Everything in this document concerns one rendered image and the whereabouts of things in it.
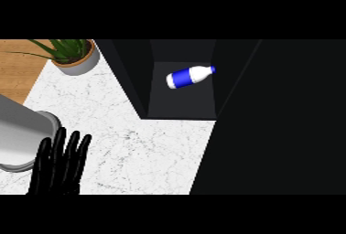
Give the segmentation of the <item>dark grey cabinet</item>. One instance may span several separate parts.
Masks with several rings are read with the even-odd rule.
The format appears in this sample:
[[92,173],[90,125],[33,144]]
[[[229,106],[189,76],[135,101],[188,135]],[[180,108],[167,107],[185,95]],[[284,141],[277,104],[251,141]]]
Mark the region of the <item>dark grey cabinet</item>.
[[[260,41],[99,39],[96,45],[141,118],[213,121]],[[194,66],[213,66],[216,73],[200,83],[172,89],[166,76]]]

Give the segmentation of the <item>white bottle with blue label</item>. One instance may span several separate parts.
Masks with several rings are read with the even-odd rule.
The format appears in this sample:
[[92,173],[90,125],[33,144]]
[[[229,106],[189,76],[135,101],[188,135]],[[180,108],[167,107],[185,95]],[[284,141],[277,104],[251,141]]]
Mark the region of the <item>white bottle with blue label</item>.
[[170,89],[179,89],[200,83],[216,72],[214,66],[194,66],[167,74],[166,84]]

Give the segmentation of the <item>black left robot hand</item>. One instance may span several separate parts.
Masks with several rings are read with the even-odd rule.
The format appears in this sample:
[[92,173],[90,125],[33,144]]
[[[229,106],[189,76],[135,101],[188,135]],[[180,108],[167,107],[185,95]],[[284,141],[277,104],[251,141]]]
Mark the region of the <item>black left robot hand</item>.
[[80,138],[74,131],[67,138],[67,128],[61,127],[55,138],[40,142],[27,194],[30,196],[76,196],[87,161],[92,135]]

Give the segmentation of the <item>potted green plant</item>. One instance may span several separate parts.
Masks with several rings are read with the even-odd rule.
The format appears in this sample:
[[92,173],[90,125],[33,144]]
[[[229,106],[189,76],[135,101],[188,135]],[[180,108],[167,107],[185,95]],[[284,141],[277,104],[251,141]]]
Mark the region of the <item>potted green plant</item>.
[[65,75],[80,76],[96,67],[101,60],[101,52],[92,39],[50,39],[50,47],[36,39],[30,39],[30,42],[46,51],[47,56],[22,51],[12,51],[12,54],[24,54],[49,59]]

